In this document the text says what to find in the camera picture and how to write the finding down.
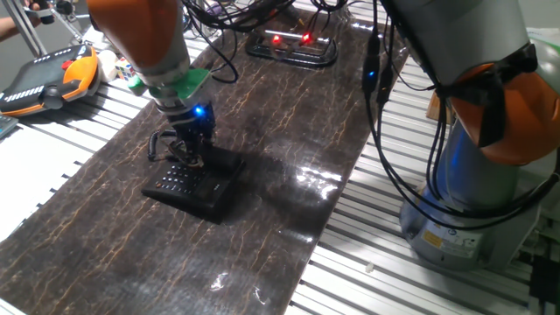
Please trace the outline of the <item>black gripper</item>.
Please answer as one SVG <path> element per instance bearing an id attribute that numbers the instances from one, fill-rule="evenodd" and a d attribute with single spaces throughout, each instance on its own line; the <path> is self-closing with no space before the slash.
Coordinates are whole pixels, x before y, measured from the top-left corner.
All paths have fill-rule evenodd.
<path id="1" fill-rule="evenodd" d="M 176 140 L 168 143 L 169 152 L 182 164 L 202 168 L 205 164 L 202 144 L 214 144 L 216 123 L 212 103 L 199 102 L 191 108 L 172 109 L 168 121 L 177 134 Z"/>

